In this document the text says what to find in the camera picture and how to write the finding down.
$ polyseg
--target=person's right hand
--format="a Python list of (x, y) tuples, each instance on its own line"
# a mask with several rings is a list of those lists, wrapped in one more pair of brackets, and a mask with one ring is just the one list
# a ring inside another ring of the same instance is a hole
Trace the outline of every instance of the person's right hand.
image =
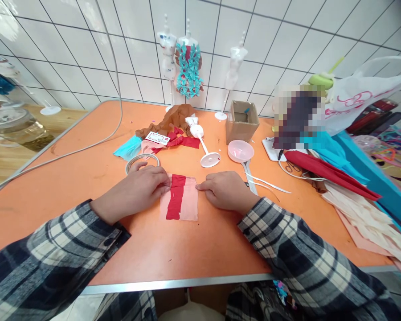
[(208, 174), (206, 180), (196, 188), (205, 191), (206, 198), (215, 207), (234, 210), (242, 215), (247, 214), (260, 200), (233, 171)]

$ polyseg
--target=small card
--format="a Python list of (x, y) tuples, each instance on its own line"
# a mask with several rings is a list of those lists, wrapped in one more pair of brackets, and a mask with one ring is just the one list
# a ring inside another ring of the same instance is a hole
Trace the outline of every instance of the small card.
[(146, 137), (147, 140), (154, 141), (155, 143), (165, 145), (169, 142), (169, 137), (160, 135), (158, 133), (149, 132)]

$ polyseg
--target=red crepe paper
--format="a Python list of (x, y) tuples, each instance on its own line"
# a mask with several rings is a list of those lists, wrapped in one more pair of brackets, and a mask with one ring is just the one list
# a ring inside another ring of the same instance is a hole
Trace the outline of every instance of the red crepe paper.
[[(187, 147), (193, 147), (199, 149), (199, 144), (201, 141), (198, 138), (193, 137), (184, 137), (184, 136), (177, 136), (177, 134), (183, 134), (184, 131), (179, 129), (178, 127), (174, 127), (174, 131), (168, 134), (169, 142), (167, 147), (172, 147), (176, 145), (183, 145)], [(152, 148), (154, 154), (157, 154), (162, 148)]]
[(183, 202), (184, 185), (186, 176), (172, 175), (171, 179), (171, 199), (168, 204), (166, 219), (180, 219), (181, 203)]
[(199, 140), (199, 138), (183, 137), (183, 142), (181, 143), (181, 145), (199, 149), (200, 143), (201, 141)]
[(171, 133), (168, 134), (168, 137), (169, 137), (169, 142), (172, 142), (178, 136), (177, 136), (176, 133), (171, 132)]
[(291, 163), (303, 167), (304, 169), (313, 172), (318, 176), (331, 180), (332, 182), (347, 188), (358, 195), (371, 199), (372, 201), (377, 201), (379, 198), (381, 198), (379, 194), (370, 191), (356, 179), (350, 177), (345, 172), (342, 172), (340, 169), (319, 158), (304, 154), (299, 151), (288, 151), (285, 153), (285, 157)]
[(174, 127), (174, 134), (184, 134), (184, 131), (178, 127)]
[(177, 139), (173, 140), (172, 142), (169, 142), (167, 144), (167, 146), (172, 147), (172, 146), (180, 145), (182, 142), (183, 142), (183, 137), (179, 136)]

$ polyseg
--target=red paper strip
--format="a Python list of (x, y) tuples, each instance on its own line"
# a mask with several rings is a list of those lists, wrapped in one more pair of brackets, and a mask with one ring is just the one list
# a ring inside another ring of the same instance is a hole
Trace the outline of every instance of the red paper strip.
[(184, 131), (182, 129), (179, 129), (178, 127), (174, 127), (174, 134), (184, 134)]
[(181, 203), (183, 202), (184, 184), (186, 183), (186, 176), (172, 175), (171, 179), (171, 199), (168, 204), (168, 211), (166, 219), (180, 219)]
[(168, 134), (169, 137), (169, 142), (172, 142), (175, 138), (177, 138), (177, 134), (174, 132), (171, 132)]
[(199, 140), (199, 138), (183, 137), (183, 142), (181, 143), (181, 145), (199, 149), (200, 143), (201, 141)]
[(179, 136), (177, 139), (173, 140), (172, 142), (169, 142), (167, 144), (167, 146), (171, 147), (171, 146), (180, 145), (182, 142), (183, 142), (183, 136)]

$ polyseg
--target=blue tissue paper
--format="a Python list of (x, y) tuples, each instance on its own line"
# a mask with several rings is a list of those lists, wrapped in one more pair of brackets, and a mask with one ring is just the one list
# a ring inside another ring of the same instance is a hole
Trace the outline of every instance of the blue tissue paper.
[(126, 161), (130, 161), (137, 156), (141, 150), (141, 138), (133, 136), (130, 140), (120, 146), (113, 155), (122, 157)]

